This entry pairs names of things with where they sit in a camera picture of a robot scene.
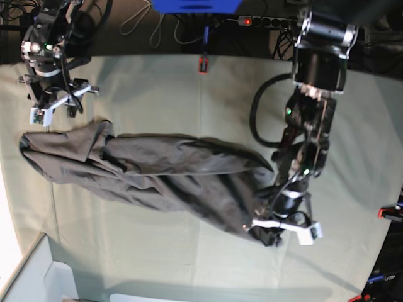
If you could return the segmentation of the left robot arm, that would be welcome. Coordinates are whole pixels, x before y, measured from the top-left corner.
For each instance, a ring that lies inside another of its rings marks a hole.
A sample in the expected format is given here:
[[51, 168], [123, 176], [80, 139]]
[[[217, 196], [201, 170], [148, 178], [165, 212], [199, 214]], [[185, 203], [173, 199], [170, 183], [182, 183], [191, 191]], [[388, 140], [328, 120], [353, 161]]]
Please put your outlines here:
[[[312, 219], [309, 208], [309, 180], [319, 177], [325, 166], [336, 110], [334, 95], [344, 91], [349, 53], [358, 37], [357, 26], [312, 7], [300, 11], [297, 26], [292, 71], [264, 82], [249, 114], [253, 138], [274, 150], [271, 158], [278, 168], [274, 184], [256, 192], [261, 206], [247, 226], [259, 232], [266, 246], [280, 244], [285, 231], [296, 234], [305, 246], [322, 236], [321, 225]], [[267, 88], [285, 80], [295, 85], [284, 110], [286, 128], [279, 142], [269, 142], [258, 133], [259, 102]]]

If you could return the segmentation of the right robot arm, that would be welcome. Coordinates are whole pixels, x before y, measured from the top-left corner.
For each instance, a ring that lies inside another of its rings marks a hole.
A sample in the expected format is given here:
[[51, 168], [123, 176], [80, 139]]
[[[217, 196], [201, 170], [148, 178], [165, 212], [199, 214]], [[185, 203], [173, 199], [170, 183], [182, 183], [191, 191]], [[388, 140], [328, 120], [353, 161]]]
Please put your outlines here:
[[99, 23], [81, 8], [83, 1], [44, 1], [21, 41], [27, 74], [18, 81], [28, 90], [33, 106], [30, 123], [49, 126], [54, 111], [66, 106], [73, 118], [82, 113], [82, 97], [99, 89], [87, 79], [71, 78], [70, 71], [91, 61], [86, 49], [108, 20], [113, 6], [107, 1]]

